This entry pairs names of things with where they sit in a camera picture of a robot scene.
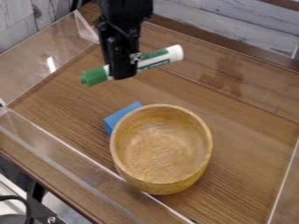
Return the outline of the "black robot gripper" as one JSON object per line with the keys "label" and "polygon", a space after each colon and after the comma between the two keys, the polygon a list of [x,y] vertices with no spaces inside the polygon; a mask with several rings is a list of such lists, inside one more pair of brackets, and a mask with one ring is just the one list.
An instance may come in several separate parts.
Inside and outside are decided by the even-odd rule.
{"label": "black robot gripper", "polygon": [[143,22],[153,14],[153,0],[96,0],[97,36],[108,72],[115,80],[136,75]]}

